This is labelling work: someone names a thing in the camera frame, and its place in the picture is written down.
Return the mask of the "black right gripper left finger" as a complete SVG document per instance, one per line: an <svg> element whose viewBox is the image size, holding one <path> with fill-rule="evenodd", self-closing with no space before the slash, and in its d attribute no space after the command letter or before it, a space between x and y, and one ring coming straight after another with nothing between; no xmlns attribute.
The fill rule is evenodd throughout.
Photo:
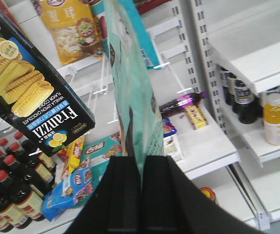
<svg viewBox="0 0 280 234"><path fill-rule="evenodd" d="M140 175L135 159L112 156L91 198L68 234L138 234Z"/></svg>

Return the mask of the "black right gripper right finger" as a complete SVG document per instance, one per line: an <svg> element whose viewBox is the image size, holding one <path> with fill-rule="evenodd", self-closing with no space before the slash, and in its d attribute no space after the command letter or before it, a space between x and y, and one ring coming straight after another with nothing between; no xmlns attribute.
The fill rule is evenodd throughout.
<svg viewBox="0 0 280 234"><path fill-rule="evenodd" d="M207 198L169 156L146 158L142 187L144 234L258 234Z"/></svg>

